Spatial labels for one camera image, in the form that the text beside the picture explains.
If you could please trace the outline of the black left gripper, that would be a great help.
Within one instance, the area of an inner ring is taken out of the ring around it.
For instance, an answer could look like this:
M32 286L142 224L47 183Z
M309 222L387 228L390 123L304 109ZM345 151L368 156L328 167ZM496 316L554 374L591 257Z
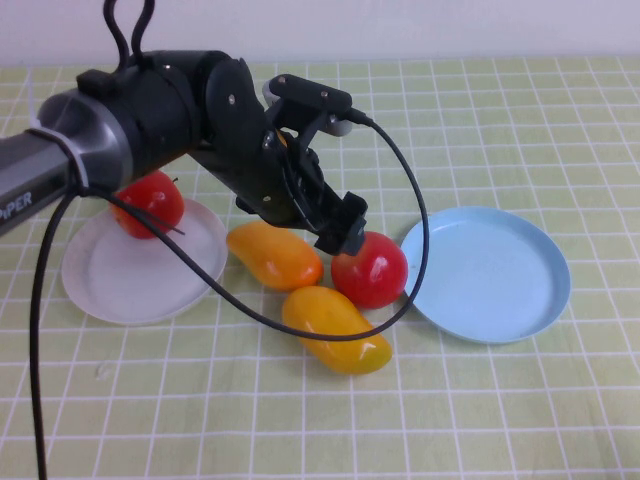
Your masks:
M317 154L292 135L218 135L200 142L199 164L236 194L241 210L277 227L320 232L314 246L324 253L357 255L362 248L367 202L352 192L341 199Z

